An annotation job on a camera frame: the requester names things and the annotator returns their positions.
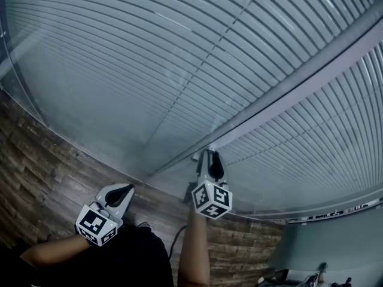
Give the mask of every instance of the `wood paneling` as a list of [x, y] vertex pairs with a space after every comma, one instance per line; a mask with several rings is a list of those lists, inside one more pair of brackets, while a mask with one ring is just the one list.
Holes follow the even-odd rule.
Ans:
[[[136, 184], [125, 220], [147, 221], [167, 250], [186, 224], [181, 200], [100, 163], [41, 125], [5, 93], [0, 93], [0, 242], [12, 247], [22, 238], [33, 245], [74, 233], [80, 210], [106, 185]], [[255, 286], [272, 273], [267, 261], [283, 225], [234, 215], [209, 221], [213, 286]], [[171, 259], [177, 281], [183, 233]]]

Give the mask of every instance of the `cable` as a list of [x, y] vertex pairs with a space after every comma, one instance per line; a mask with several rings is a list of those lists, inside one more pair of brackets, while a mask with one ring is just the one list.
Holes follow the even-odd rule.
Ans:
[[177, 234], [175, 235], [174, 237], [174, 240], [173, 240], [173, 243], [172, 243], [172, 246], [170, 247], [170, 253], [169, 253], [169, 260], [172, 258], [172, 254], [173, 254], [173, 248], [174, 248], [174, 245], [178, 239], [178, 236], [180, 236], [181, 232], [183, 230], [185, 230], [186, 228], [186, 225], [184, 225], [183, 227], [180, 228], [180, 230], [177, 232]]

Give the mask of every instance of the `forearm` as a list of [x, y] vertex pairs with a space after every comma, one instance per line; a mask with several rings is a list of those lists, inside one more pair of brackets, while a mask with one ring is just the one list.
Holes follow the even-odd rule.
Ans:
[[36, 245], [21, 254], [20, 258], [35, 268], [67, 261], [90, 246], [81, 235]]
[[178, 270], [179, 286], [209, 286], [210, 263], [206, 218], [191, 206]]

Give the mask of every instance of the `black cable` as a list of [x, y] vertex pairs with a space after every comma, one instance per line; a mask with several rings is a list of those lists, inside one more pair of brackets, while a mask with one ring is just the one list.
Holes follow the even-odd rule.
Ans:
[[180, 230], [179, 230], [179, 231], [177, 232], [177, 234], [175, 235], [174, 240], [173, 240], [173, 243], [172, 243], [172, 246], [170, 247], [169, 260], [172, 258], [173, 248], [174, 248], [175, 242], [177, 241], [178, 236], [180, 236], [181, 232], [182, 232], [183, 230], [185, 230], [185, 228], [186, 228], [186, 225], [184, 225], [183, 227], [181, 227]]

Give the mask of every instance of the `black sleeve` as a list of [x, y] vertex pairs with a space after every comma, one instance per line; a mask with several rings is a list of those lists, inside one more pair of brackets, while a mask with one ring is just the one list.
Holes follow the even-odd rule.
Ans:
[[38, 271], [15, 256], [9, 249], [0, 248], [1, 286], [40, 286]]

